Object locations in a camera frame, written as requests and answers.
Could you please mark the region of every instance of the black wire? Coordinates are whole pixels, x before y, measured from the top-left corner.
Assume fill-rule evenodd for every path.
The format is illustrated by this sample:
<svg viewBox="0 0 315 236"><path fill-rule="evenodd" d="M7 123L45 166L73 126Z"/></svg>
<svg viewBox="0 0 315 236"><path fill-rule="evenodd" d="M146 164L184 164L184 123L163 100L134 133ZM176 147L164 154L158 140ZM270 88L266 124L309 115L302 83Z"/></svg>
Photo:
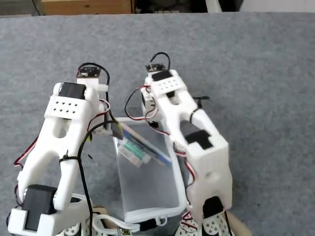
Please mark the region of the black wire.
<svg viewBox="0 0 315 236"><path fill-rule="evenodd" d="M153 62L153 60L158 56L158 55L165 55L168 59L168 67L167 67L167 70L169 70L171 68L171 59L169 58L169 55L165 52L158 52L158 53L155 53L153 55L153 57L151 58L150 60L150 63Z"/></svg>
<svg viewBox="0 0 315 236"><path fill-rule="evenodd" d="M228 222L226 210L224 211L224 216L225 216L225 221L226 221L226 224L227 224L228 232L229 232L230 236L233 236L232 231L231 231L231 228L230 228L230 224L229 224L229 222Z"/></svg>
<svg viewBox="0 0 315 236"><path fill-rule="evenodd" d="M86 62L86 63L83 63L82 65L80 65L78 67L78 72L80 73L80 69L83 67L83 66L87 66L87 65L93 65L93 66L96 66L98 67L99 69L101 69L102 71L104 71L107 75L107 82L106 82L106 85L109 85L109 82L110 82L110 75L108 73L108 71L105 69L105 67L97 64L97 63L94 63L94 62Z"/></svg>
<svg viewBox="0 0 315 236"><path fill-rule="evenodd" d="M94 62L86 62L86 63L83 63L82 65L80 65L80 66L78 67L78 72L80 73L80 69L81 69L83 66L87 66L87 65L96 66L96 67L100 68L102 71L104 71L104 72L106 73L106 76L107 76L106 85L109 86L109 82L110 82L110 75L109 75L109 72L108 72L108 70L105 69L104 66L101 66L100 64L97 64L97 63L94 63ZM108 91L105 93L105 99L106 99L106 101L109 102ZM111 110L109 110L108 114L109 114L109 116L110 116L110 118L111 118L112 120L115 120L115 118L114 118L114 116L113 116Z"/></svg>
<svg viewBox="0 0 315 236"><path fill-rule="evenodd" d="M40 16L40 13L39 13L39 10L38 10L38 8L37 8L37 6L36 6L36 3L34 2L34 0L31 0L31 2L33 3L33 6L34 6L36 12L37 12L38 15Z"/></svg>
<svg viewBox="0 0 315 236"><path fill-rule="evenodd" d="M140 88L136 88L136 89L130 94L130 96L129 96L129 98L127 99L127 102L126 102L126 104L125 104L125 113L126 113L126 115L127 115L130 119L134 119L134 118L131 117L131 116L129 115L129 113L127 112L127 105L128 105L128 103L129 103L130 99L132 98L132 96L134 95L134 93L137 92L139 89L140 89Z"/></svg>
<svg viewBox="0 0 315 236"><path fill-rule="evenodd" d="M82 166L82 159L81 159L81 155L82 155L82 150L84 148L84 144L86 142L86 140L88 139L88 137L93 133L94 130L96 130L97 128L107 125L108 123L118 123L116 120L108 120L108 121L104 121L102 123L97 124L96 126L94 126L93 128L91 128L86 135L84 136L82 143L80 144L79 150L78 150L78 164L79 164L79 169L80 169L80 175L81 175L81 179L82 179L82 185L83 185L83 189L84 189L84 194L85 197L87 199L88 202L88 206L89 206L89 212L90 212L90 225L89 225L89 235L92 235L92 220L93 220L93 208L92 208L92 204L91 204L91 200L90 200L90 195L89 195L89 191L88 191L88 187L87 187L87 183L85 180L85 175L84 175L84 169Z"/></svg>

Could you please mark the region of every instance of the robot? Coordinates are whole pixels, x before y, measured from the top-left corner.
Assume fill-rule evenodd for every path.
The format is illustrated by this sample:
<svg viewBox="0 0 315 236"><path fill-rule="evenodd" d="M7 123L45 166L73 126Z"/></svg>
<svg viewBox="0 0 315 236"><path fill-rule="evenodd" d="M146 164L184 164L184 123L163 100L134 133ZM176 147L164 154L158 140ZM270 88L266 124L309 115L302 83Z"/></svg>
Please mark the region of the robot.
<svg viewBox="0 0 315 236"><path fill-rule="evenodd" d="M146 65L148 76L144 85L135 91L140 90L142 96L143 117L140 119L145 119L156 132L169 136L175 153L185 158L190 172L186 188L187 212L175 235L234 235L225 220L225 211L232 205L228 143L202 109L201 100L206 97L196 98L196 103L177 71L170 69L170 60L168 68L152 64L158 55L169 59L166 53L155 54ZM104 85L98 80L101 70L108 76ZM150 228L141 222L126 224L108 215L96 214L85 184L81 154L86 140L91 139L92 134L123 137L122 128L110 110L108 86L109 73L96 63L85 63L78 68L77 83L54 86L38 137L15 162L22 170L15 188L18 206L12 209L8 221L11 234L119 236ZM127 111L126 114L137 119ZM161 120L167 130L157 128ZM198 131L184 136L180 131L183 120L195 125ZM20 161L26 156L23 166ZM45 167L56 156L61 168L58 187L37 184ZM79 172L85 195L72 193ZM102 224L104 219L116 224L117 229L107 229ZM152 228L159 225L161 222L155 222ZM215 230L220 227L226 229L225 234L219 234L220 229Z"/></svg>

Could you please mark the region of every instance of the white 3d-printed part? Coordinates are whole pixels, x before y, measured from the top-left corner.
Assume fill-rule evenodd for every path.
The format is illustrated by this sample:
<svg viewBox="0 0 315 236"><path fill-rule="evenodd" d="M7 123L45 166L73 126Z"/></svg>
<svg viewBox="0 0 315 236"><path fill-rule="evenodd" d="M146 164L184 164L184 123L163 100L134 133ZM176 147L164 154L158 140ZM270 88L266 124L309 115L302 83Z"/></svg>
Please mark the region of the white 3d-printed part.
<svg viewBox="0 0 315 236"><path fill-rule="evenodd" d="M196 230L183 223L188 223L190 225L197 226L194 220L182 219L175 233L175 236L205 236L202 234L201 228ZM230 236L226 221L221 214L217 214L207 219L204 219L202 225L204 231L206 232L206 235L208 236Z"/></svg>

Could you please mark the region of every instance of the black cable tie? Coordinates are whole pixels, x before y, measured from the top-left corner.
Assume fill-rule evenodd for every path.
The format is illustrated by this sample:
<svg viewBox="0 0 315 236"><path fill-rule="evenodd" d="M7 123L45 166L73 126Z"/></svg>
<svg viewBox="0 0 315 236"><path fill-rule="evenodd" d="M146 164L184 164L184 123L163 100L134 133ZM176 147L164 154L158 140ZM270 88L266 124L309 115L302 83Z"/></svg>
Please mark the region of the black cable tie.
<svg viewBox="0 0 315 236"><path fill-rule="evenodd" d="M157 227L157 222L155 219L150 219L147 221L140 222L140 231L147 231Z"/></svg>
<svg viewBox="0 0 315 236"><path fill-rule="evenodd" d="M189 122L190 122L190 123L191 123L193 114L194 114L196 111L198 111L199 109L200 109L200 108L198 107L198 108L196 108L195 110L193 110L193 112L191 113L191 115L190 115L190 117L189 117Z"/></svg>
<svg viewBox="0 0 315 236"><path fill-rule="evenodd" d="M67 161L67 160L77 160L78 162L81 161L81 159L79 159L79 157L77 157L77 156L68 156L68 150L65 153L65 155L63 155L63 157L59 160L59 164L63 161Z"/></svg>
<svg viewBox="0 0 315 236"><path fill-rule="evenodd" d="M202 100L209 100L209 99L210 99L209 96L192 97L192 98L198 100L198 101L197 101L197 106L198 106L198 108L200 108L200 109L202 108L201 101L202 101Z"/></svg>

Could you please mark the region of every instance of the black wire bundle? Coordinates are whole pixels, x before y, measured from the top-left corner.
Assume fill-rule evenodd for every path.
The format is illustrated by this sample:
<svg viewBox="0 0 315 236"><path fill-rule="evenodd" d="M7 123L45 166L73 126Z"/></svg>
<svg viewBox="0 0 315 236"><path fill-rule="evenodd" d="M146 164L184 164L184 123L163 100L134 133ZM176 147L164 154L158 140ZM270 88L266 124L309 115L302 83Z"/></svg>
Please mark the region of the black wire bundle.
<svg viewBox="0 0 315 236"><path fill-rule="evenodd" d="M103 126L103 125L107 125L108 123L118 123L116 120L108 120L108 121L104 121L102 123L97 124L96 126L94 126L93 128L91 128L86 135L84 136L82 143L80 144L79 150L78 150L78 156L77 156L77 160L78 160L78 164L79 164L79 169L80 169L80 175L81 175L81 180L82 180L82 185L83 185L83 189L84 189L84 194L85 197L87 198L87 202L88 202L88 207L89 207L89 212L90 212L90 225L89 225L89 235L92 235L92 220L93 220L93 208L92 208L92 204L91 204L91 200L90 200L90 195L89 195L89 191L88 191L88 187L87 187L87 183L85 180L85 175L84 175L84 169L82 166L82 159L81 159L81 155L82 155L82 151L84 148L84 144L87 141L88 137L99 127Z"/></svg>
<svg viewBox="0 0 315 236"><path fill-rule="evenodd" d="M158 52L158 53L155 53L155 54L153 55L153 57L151 58L150 63L152 63L153 60L154 60L158 55L165 55L165 56L167 57L167 59L168 59L167 70L169 70L169 69L171 68L171 59L169 58L169 55L168 55L167 53L165 53L165 52Z"/></svg>
<svg viewBox="0 0 315 236"><path fill-rule="evenodd" d="M97 63L94 63L94 62L86 62L86 63L83 63L82 65L80 65L80 66L78 67L78 72L80 73L80 69L81 69L83 66L87 66L87 65L96 66L96 67L98 67L99 69L101 69L102 71L104 71L104 72L106 73L106 76L107 76L106 85L109 86L110 75L109 75L109 72L105 69L104 66L101 66L101 65L99 65L99 64L97 64ZM105 99L106 99L106 101L109 102L108 91L105 93ZM114 116L113 116L113 114L112 114L112 111L109 110L108 113L109 113L110 118L111 118L112 120L115 120L115 118L114 118Z"/></svg>
<svg viewBox="0 0 315 236"><path fill-rule="evenodd" d="M230 223L228 222L226 210L224 211L224 216L225 216L225 221L226 221L228 232L229 232L230 236L233 236L232 231L231 231L231 227L230 227Z"/></svg>
<svg viewBox="0 0 315 236"><path fill-rule="evenodd" d="M33 6L34 6L34 8L35 8L35 10L36 10L36 12L37 12L38 15L40 16L40 12L39 12L39 10L38 10L38 8L37 8L37 6L36 6L35 1L34 1L34 0L31 0L31 2L32 2Z"/></svg>

